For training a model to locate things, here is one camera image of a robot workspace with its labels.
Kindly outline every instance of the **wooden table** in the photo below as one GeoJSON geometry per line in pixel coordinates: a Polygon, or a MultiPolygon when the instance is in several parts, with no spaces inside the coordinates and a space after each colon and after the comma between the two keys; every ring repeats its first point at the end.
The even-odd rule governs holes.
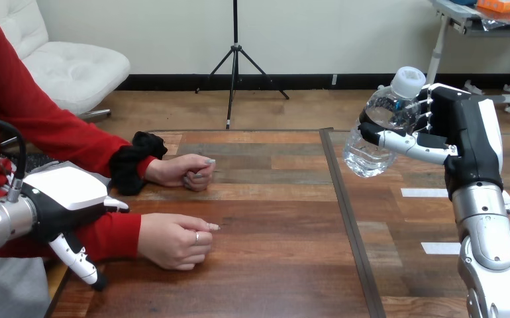
{"type": "MultiPolygon", "coordinates": [[[[400,157],[386,173],[354,175],[347,132],[156,132],[168,158],[217,160],[204,192],[148,185],[124,198],[133,213],[182,213],[220,224],[212,253],[190,272],[146,260],[102,265],[94,292],[67,275],[50,317],[467,317],[457,256],[423,242],[457,242],[443,168],[400,157]]],[[[510,135],[503,137],[510,193],[510,135]]]]}

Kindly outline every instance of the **white chair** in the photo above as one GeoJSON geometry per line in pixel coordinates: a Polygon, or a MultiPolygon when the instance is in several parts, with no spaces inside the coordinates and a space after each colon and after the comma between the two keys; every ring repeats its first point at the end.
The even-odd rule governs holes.
{"type": "Polygon", "coordinates": [[[49,42],[36,0],[0,0],[0,26],[35,82],[60,108],[85,119],[111,114],[90,110],[128,77],[130,62],[124,55],[88,44],[49,42]]]}

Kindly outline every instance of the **red sweater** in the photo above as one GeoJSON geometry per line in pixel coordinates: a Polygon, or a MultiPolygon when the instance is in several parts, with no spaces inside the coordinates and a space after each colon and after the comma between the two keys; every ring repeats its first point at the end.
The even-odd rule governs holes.
{"type": "MultiPolygon", "coordinates": [[[[0,119],[18,128],[23,136],[45,153],[69,160],[90,172],[109,177],[108,162],[129,143],[87,124],[69,111],[61,110],[35,84],[17,53],[0,28],[0,119]]],[[[138,173],[143,176],[153,158],[143,161],[138,173]]],[[[3,162],[7,168],[10,162],[3,162]]],[[[7,182],[0,167],[0,187],[7,182]]],[[[140,215],[109,213],[93,224],[76,231],[94,260],[135,257],[140,231],[140,215]]],[[[48,245],[29,238],[8,242],[0,257],[51,257],[48,245]]]]}

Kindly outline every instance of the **robotic hand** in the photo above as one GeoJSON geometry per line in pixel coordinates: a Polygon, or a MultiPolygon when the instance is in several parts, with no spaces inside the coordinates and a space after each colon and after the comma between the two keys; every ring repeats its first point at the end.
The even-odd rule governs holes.
{"type": "Polygon", "coordinates": [[[443,164],[462,247],[458,272],[470,317],[510,317],[510,222],[503,200],[503,146],[493,102],[441,84],[427,85],[424,124],[413,134],[371,122],[363,138],[411,158],[443,164]]]}
{"type": "Polygon", "coordinates": [[[48,243],[58,257],[85,283],[102,290],[107,280],[74,235],[77,227],[92,223],[108,211],[129,212],[128,205],[107,196],[107,187],[76,168],[59,168],[25,176],[25,143],[7,196],[0,198],[0,247],[8,240],[30,235],[48,243]]]}

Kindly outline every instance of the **water bottle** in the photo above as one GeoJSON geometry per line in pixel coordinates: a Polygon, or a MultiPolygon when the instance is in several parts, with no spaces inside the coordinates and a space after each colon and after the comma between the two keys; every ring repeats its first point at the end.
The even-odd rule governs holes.
{"type": "Polygon", "coordinates": [[[366,103],[355,126],[350,130],[343,151],[347,166],[358,176],[369,178],[384,172],[397,154],[365,141],[358,126],[366,118],[386,129],[404,129],[411,134],[421,115],[417,96],[425,85],[425,75],[416,68],[400,68],[391,86],[380,88],[366,103]]]}

